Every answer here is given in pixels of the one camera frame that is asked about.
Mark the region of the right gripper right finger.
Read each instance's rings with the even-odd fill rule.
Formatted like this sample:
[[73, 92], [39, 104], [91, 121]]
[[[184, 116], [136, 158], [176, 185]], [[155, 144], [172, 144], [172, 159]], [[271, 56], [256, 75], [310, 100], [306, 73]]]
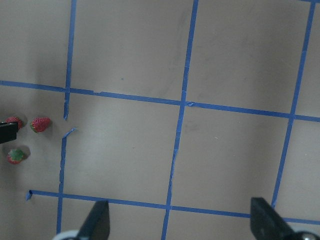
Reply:
[[250, 230], [256, 240], [299, 240], [283, 218], [262, 197], [250, 200]]

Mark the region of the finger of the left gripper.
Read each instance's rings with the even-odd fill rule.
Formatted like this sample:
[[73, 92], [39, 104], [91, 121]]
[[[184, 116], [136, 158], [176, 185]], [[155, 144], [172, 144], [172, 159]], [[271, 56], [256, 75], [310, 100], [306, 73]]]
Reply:
[[8, 143], [17, 139], [17, 123], [0, 123], [0, 144]]

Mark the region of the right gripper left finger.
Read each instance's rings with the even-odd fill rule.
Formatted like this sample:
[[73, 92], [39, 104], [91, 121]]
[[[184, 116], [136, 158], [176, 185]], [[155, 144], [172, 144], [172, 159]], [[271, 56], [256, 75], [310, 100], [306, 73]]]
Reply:
[[108, 201], [97, 201], [79, 229], [77, 240], [107, 240], [110, 235]]

